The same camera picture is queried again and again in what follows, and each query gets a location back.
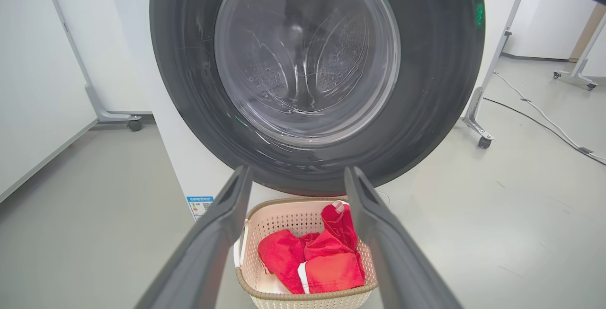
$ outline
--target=cable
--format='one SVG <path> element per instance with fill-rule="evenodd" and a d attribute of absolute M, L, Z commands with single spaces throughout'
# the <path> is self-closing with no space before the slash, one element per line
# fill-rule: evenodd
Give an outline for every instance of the cable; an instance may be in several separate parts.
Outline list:
<path fill-rule="evenodd" d="M 549 117 L 547 117 L 547 115 L 545 115 L 545 113 L 543 113 L 543 110 L 541 110 L 541 109 L 540 109 L 538 106 L 535 106 L 535 105 L 534 105 L 534 104 L 533 104 L 533 103 L 532 103 L 532 102 L 531 102 L 531 101 L 530 101 L 528 98 L 524 97 L 524 94 L 522 94 L 522 92 L 521 92 L 521 91 L 519 91 L 519 90 L 518 90 L 518 89 L 516 89 L 516 88 L 515 88 L 513 85 L 511 85 L 511 83 L 509 83 L 509 81 L 508 81 L 506 78 L 504 78 L 503 76 L 501 76 L 501 75 L 500 75 L 498 72 L 496 72 L 495 70 L 493 70 L 493 74 L 495 74 L 495 75 L 496 75 L 496 76 L 498 76 L 500 79 L 502 79 L 502 80 L 503 80 L 505 83 L 507 83 L 507 85 L 508 85 L 509 87 L 511 87 L 511 89 L 515 90 L 515 91 L 516 91 L 516 92 L 517 92 L 517 93 L 518 93 L 518 94 L 521 96 L 521 98 L 522 98 L 522 100 L 523 100 L 524 102 L 526 102 L 526 103 L 530 104 L 530 105 L 531 105 L 533 108 L 537 109 L 537 110 L 539 111 L 539 113 L 541 113 L 541 115 L 543 115 L 543 117 L 545 118 L 545 120 L 549 121 L 549 123 L 551 123 L 551 124 L 552 124 L 552 125 L 554 125 L 556 128 L 558 128 L 558 130 L 559 130 L 559 131 L 560 131 L 560 132 L 561 132 L 561 133 L 562 133 L 562 134 L 563 134 L 563 135 L 564 135 L 564 136 L 565 136 L 565 137 L 568 139 L 568 141 L 564 140 L 564 138 L 563 138 L 562 136 L 560 136 L 559 134 L 557 134 L 556 132 L 554 132 L 554 130 L 552 130 L 551 128 L 548 128 L 547 126 L 545 126 L 545 125 L 544 125 L 544 124 L 542 124 L 541 122 L 539 122 L 539 121 L 537 121 L 537 120 L 533 119 L 532 117 L 530 117 L 530 116 L 528 116 L 528 115 L 526 115 L 526 114 L 524 114 L 524 113 L 521 113 L 520 111 L 517 111 L 517 110 L 515 110 L 515 109 L 513 109 L 513 108 L 511 108 L 511 107 L 509 107 L 509 106 L 506 106 L 505 104 L 502 104 L 502 103 L 499 103 L 499 102 L 496 102 L 496 101 L 494 101 L 494 100 L 491 100 L 491 99 L 489 99 L 489 98 L 484 97 L 486 100 L 489 100 L 489 101 L 494 102 L 494 103 L 496 103 L 496 104 L 500 104 L 501 106 L 506 106 L 507 108 L 509 108 L 509 109 L 511 109 L 511 110 L 513 110 L 513 111 L 515 111 L 515 112 L 517 112 L 517 113 L 520 113 L 520 114 L 522 114 L 522 115 L 524 115 L 524 116 L 528 117 L 529 119 L 532 119 L 532 121 L 535 121 L 535 122 L 536 122 L 536 123 L 538 123 L 539 125 L 541 125 L 541 126 L 543 126 L 543 127 L 547 128 L 548 130 L 550 130 L 551 132 L 553 132 L 554 134 L 556 134 L 556 136 L 558 136 L 560 139 L 564 140 L 564 141 L 565 141 L 565 142 L 566 142 L 568 145 L 570 145 L 571 147 L 573 147 L 575 150 L 577 150 L 577 151 L 579 151 L 579 152 L 582 152 L 580 149 L 584 149 L 584 147 L 581 147 L 580 145 L 578 145 L 577 143 L 575 143 L 575 142 L 574 142 L 572 139 L 570 139 L 570 136 L 568 136 L 568 135 L 566 134 L 566 132 L 564 132 L 564 130 L 563 130 L 562 128 L 560 128 L 560 126 L 556 125 L 556 124 L 554 123 L 554 121 L 551 121 L 551 120 L 549 119 Z M 601 156 L 597 156 L 597 155 L 593 154 L 592 152 L 587 152 L 587 153 L 582 152 L 582 154 L 589 156 L 590 158 L 592 158 L 592 159 L 593 159 L 593 160 L 595 160 L 595 161 L 598 161 L 598 162 L 599 162 L 600 164 L 602 164 L 602 165 L 606 165 L 606 164 L 604 164 L 604 162 L 601 162 L 601 161 L 597 160 L 597 159 L 600 159 L 600 160 L 604 160 L 604 161 L 606 161 L 606 158 L 602 158 Z"/>
<path fill-rule="evenodd" d="M 490 98 L 486 98 L 486 97 L 483 97 L 483 98 L 484 98 L 485 100 L 487 100 L 487 101 L 490 101 L 490 102 L 496 103 L 496 104 L 498 104 L 498 105 L 500 105 L 500 106 L 504 106 L 504 107 L 506 107 L 506 108 L 508 108 L 508 109 L 510 109 L 510 110 L 513 110 L 513 111 L 515 111 L 516 113 L 518 113 L 518 114 L 520 114 L 520 115 L 524 115 L 524 116 L 528 117 L 528 118 L 529 118 L 529 119 L 531 119 L 532 121 L 535 121 L 535 122 L 536 122 L 536 123 L 537 123 L 539 126 L 541 126 L 541 127 L 545 128 L 545 129 L 549 130 L 549 131 L 550 131 L 550 132 L 552 132 L 552 133 L 553 133 L 555 136 L 559 137 L 559 139 L 560 139 L 560 140 L 564 141 L 564 143 L 566 143 L 567 145 L 569 145 L 570 147 L 572 147 L 574 150 L 578 151 L 578 150 L 576 149 L 576 147 L 575 147 L 575 146 L 573 146 L 573 145 L 572 145 L 570 142 L 566 141 L 566 139 L 565 139 L 565 138 L 563 138 L 563 137 L 562 137 L 560 134 L 556 133 L 556 132 L 555 132 L 553 129 L 551 129 L 551 128 L 549 128 L 548 126 L 546 126 L 546 125 L 542 124 L 541 122 L 539 122 L 539 121 L 537 121 L 537 120 L 533 119 L 533 117 L 530 117 L 530 116 L 528 116 L 528 115 L 526 115 L 526 114 L 522 113 L 522 112 L 521 112 L 521 111 L 519 111 L 519 110 L 515 110 L 515 109 L 511 108 L 510 106 L 507 106 L 507 105 L 505 105 L 505 104 L 502 104 L 501 102 L 496 102 L 495 100 L 491 100 Z M 605 164 L 604 162 L 601 162 L 600 160 L 594 159 L 592 156 L 589 156 L 589 158 L 592 158 L 593 160 L 597 161 L 599 164 L 602 164 L 602 165 L 606 166 L 606 164 Z"/>

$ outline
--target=red towel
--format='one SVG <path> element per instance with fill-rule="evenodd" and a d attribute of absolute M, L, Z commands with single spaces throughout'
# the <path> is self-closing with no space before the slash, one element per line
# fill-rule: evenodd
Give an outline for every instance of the red towel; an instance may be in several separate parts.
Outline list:
<path fill-rule="evenodd" d="M 364 273 L 362 266 L 362 257 L 357 252 L 357 234 L 353 228 L 349 205 L 339 200 L 326 206 L 322 210 L 322 221 L 324 221 L 324 231 L 329 231 L 335 238 L 354 251 L 362 277 L 365 278 L 366 273 Z"/>
<path fill-rule="evenodd" d="M 303 245 L 289 230 L 274 232 L 259 242 L 259 257 L 266 268 L 293 294 L 303 294 L 297 268 L 303 262 Z"/>
<path fill-rule="evenodd" d="M 293 294 L 346 290 L 364 285 L 357 234 L 349 205 L 336 201 L 322 210 L 324 231 L 299 238 L 289 230 L 259 242 L 266 272 L 275 273 Z"/>
<path fill-rule="evenodd" d="M 319 256 L 302 263 L 299 277 L 306 294 L 346 290 L 364 285 L 364 276 L 353 253 Z"/>
<path fill-rule="evenodd" d="M 305 234 L 305 235 L 299 237 L 299 240 L 301 241 L 303 248 L 305 248 L 307 246 L 307 244 L 316 240 L 316 238 L 318 238 L 319 235 L 320 235 L 320 233 L 317 233 L 317 232 L 308 233 L 308 234 Z"/>

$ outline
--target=sticker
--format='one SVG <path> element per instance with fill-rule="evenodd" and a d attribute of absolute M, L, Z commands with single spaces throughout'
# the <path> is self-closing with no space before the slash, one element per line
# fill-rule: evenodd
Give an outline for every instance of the sticker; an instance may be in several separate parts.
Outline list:
<path fill-rule="evenodd" d="M 213 197 L 187 197 L 187 202 L 190 204 L 191 212 L 196 220 L 208 210 L 210 204 L 213 203 Z"/>

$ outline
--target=white cable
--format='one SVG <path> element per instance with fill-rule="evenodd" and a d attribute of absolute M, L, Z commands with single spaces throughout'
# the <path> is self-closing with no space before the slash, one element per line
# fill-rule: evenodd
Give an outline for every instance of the white cable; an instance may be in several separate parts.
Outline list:
<path fill-rule="evenodd" d="M 515 90 L 522 98 L 522 100 L 524 102 L 527 102 L 528 104 L 530 104 L 531 106 L 533 106 L 535 109 L 537 109 L 539 111 L 539 113 L 541 113 L 541 115 L 543 115 L 543 117 L 545 117 L 545 120 L 549 121 L 549 123 L 551 123 L 552 125 L 554 125 L 556 128 L 558 128 L 558 130 L 568 139 L 568 141 L 570 141 L 570 143 L 572 143 L 576 148 L 580 148 L 579 145 L 577 145 L 574 141 L 572 141 L 572 139 L 570 138 L 570 136 L 568 136 L 564 130 L 562 128 L 560 128 L 560 126 L 556 125 L 554 123 L 554 121 L 551 121 L 549 119 L 549 117 L 547 117 L 547 115 L 545 115 L 545 113 L 543 113 L 543 110 L 541 110 L 538 106 L 535 106 L 532 102 L 530 102 L 530 100 L 526 97 L 524 97 L 524 94 L 522 94 L 521 91 L 519 91 L 518 89 L 516 89 L 513 85 L 511 85 L 511 83 L 509 83 L 509 81 L 504 78 L 503 76 L 501 76 L 498 72 L 496 72 L 496 70 L 493 70 L 493 74 L 495 74 L 496 76 L 498 76 L 500 79 L 502 79 L 503 81 L 505 81 L 505 83 L 507 83 L 508 86 L 511 87 L 511 89 Z M 588 155 L 593 156 L 594 158 L 598 158 L 601 160 L 606 161 L 606 158 L 602 158 L 601 156 L 597 156 L 595 154 L 593 154 L 592 152 L 590 152 Z"/>

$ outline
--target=washing machine door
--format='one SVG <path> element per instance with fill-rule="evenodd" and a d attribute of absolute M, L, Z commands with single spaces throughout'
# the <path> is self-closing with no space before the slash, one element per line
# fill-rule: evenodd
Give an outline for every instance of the washing machine door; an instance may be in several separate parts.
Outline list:
<path fill-rule="evenodd" d="M 483 0 L 150 0 L 164 83 L 218 158 L 301 195 L 411 169 L 465 106 Z"/>

